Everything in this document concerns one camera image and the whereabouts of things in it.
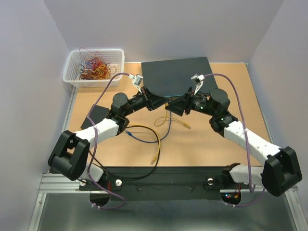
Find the large blue rack network switch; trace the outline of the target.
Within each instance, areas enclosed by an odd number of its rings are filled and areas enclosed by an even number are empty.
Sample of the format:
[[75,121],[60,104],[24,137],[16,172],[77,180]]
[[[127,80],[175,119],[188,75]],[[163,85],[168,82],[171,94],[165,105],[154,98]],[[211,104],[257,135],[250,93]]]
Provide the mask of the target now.
[[195,74],[211,74],[207,57],[142,62],[143,84],[152,92],[165,97],[183,95],[195,88],[191,77]]

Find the black ethernet cable teal plug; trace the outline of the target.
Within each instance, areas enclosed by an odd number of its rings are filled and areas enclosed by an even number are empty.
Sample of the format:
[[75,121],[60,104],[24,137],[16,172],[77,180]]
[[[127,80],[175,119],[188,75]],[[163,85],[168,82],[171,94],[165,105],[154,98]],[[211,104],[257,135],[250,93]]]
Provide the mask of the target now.
[[160,136],[159,134],[151,127],[149,126],[146,126],[146,125],[137,125],[137,124],[130,124],[127,126],[127,128],[144,128],[144,129],[148,129],[150,130],[155,138],[156,138],[156,141],[153,141],[153,143],[157,143],[158,145],[158,148],[157,148],[157,152],[156,152],[156,156],[154,157],[154,160],[152,160],[151,162],[151,165],[154,164],[154,166],[150,167],[150,166],[119,166],[119,167],[115,167],[115,168],[125,168],[125,169],[129,169],[129,168],[132,168],[132,169],[135,169],[135,168],[147,168],[147,169],[151,169],[149,172],[147,172],[146,174],[141,174],[139,173],[139,176],[135,176],[135,177],[128,177],[128,176],[123,176],[123,175],[120,175],[120,174],[116,174],[116,173],[112,173],[110,170],[109,170],[109,167],[105,167],[96,157],[95,157],[95,153],[93,153],[92,151],[89,151],[89,154],[91,155],[91,158],[96,161],[100,167],[102,167],[103,170],[105,170],[107,172],[107,174],[109,176],[112,176],[114,178],[118,178],[118,179],[123,179],[123,180],[141,180],[141,179],[144,179],[150,175],[152,175],[156,168],[157,168],[157,165],[159,163],[159,158],[160,158],[160,151],[161,151],[161,139],[160,139]]

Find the small black network switch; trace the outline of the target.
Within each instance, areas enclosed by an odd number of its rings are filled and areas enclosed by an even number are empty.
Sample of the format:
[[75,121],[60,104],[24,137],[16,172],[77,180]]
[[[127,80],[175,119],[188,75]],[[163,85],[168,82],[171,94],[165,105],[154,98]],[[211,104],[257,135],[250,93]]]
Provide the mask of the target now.
[[[99,106],[99,105],[94,105],[93,106],[93,110],[90,113],[90,118],[92,119],[92,121],[94,122],[94,124],[97,124],[99,122],[101,122],[108,114],[109,109]],[[81,129],[87,129],[89,127],[92,126],[92,123],[89,121],[89,119],[87,117],[85,117],[82,125],[81,125]]]

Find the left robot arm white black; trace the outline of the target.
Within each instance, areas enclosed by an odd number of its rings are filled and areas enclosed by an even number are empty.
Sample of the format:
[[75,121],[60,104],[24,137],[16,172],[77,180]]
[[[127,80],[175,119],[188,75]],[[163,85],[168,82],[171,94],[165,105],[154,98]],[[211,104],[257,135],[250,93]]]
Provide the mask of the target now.
[[91,185],[101,190],[107,185],[103,170],[88,161],[89,150],[100,142],[119,135],[129,124],[126,116],[146,107],[149,111],[166,104],[168,98],[151,93],[146,87],[131,99],[120,92],[114,95],[108,115],[101,122],[77,132],[61,133],[49,159],[48,165],[70,180],[90,180]]

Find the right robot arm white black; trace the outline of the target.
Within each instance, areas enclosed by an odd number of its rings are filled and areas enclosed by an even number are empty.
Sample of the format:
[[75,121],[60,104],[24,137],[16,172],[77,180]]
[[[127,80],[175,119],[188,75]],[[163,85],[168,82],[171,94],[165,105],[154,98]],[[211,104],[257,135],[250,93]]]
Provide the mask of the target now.
[[182,116],[197,111],[211,116],[211,128],[222,137],[234,142],[253,156],[260,166],[252,167],[234,163],[224,169],[222,184],[232,188],[237,183],[264,187],[271,195],[281,196],[302,180],[302,173],[294,149],[281,148],[244,127],[229,111],[230,100],[222,89],[215,89],[209,96],[199,96],[188,90],[183,96],[166,106],[168,111]]

